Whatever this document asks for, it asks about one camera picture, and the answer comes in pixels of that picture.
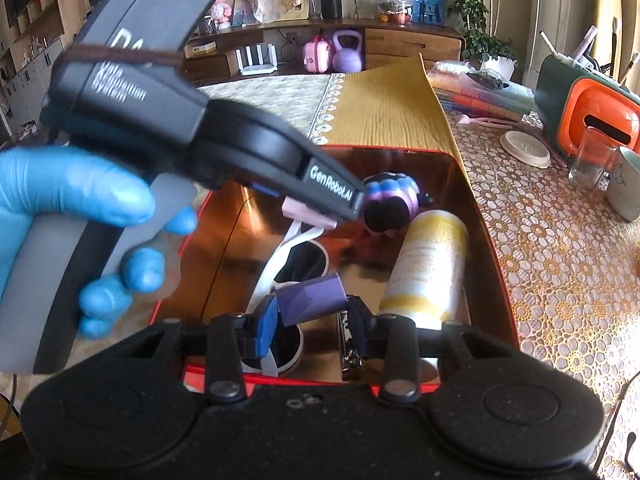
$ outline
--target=pink toy suitcase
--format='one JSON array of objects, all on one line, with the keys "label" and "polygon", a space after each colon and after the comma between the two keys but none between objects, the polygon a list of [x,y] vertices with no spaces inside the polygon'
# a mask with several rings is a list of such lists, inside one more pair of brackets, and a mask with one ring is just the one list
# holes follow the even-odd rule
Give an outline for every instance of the pink toy suitcase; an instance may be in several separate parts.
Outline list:
[{"label": "pink toy suitcase", "polygon": [[332,57],[331,43],[321,36],[315,36],[302,47],[302,59],[307,72],[326,72],[331,66]]}]

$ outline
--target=blue glove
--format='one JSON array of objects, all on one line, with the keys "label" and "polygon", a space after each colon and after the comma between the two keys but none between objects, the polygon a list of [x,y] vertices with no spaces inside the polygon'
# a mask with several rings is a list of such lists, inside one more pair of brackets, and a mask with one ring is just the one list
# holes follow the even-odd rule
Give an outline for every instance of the blue glove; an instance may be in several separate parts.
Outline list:
[{"label": "blue glove", "polygon": [[[0,297],[34,215],[63,212],[126,227],[148,221],[155,209],[142,179],[83,150],[49,146],[0,153]],[[187,207],[165,230],[187,235],[196,222],[195,212]],[[108,335],[131,306],[133,293],[158,290],[164,272],[161,251],[153,247],[133,251],[120,276],[100,278],[80,293],[80,333],[89,338]]]}]

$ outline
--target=blue picture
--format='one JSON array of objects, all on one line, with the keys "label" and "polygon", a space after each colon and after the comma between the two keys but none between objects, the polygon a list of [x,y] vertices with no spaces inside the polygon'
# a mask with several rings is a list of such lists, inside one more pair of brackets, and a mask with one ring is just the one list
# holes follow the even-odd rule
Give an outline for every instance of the blue picture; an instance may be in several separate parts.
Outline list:
[{"label": "blue picture", "polygon": [[447,0],[414,0],[412,22],[444,27],[446,17]]}]

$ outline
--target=purple kettlebell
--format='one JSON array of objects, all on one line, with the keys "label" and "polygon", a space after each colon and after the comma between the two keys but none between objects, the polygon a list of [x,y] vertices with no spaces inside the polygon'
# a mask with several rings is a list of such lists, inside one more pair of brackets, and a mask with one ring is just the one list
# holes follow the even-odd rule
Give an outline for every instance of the purple kettlebell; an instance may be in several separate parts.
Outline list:
[{"label": "purple kettlebell", "polygon": [[[353,36],[358,38],[356,49],[344,48],[338,38],[340,36]],[[360,72],[362,70],[362,35],[355,30],[338,30],[334,34],[334,69],[336,72],[347,74]]]}]

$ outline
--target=black cylinder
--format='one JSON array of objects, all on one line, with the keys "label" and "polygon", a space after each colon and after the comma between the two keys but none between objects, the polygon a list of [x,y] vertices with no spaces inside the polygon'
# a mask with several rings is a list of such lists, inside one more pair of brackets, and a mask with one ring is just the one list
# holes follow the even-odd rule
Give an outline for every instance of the black cylinder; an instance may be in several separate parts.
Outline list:
[{"label": "black cylinder", "polygon": [[320,10],[323,18],[341,18],[342,0],[320,0]]}]

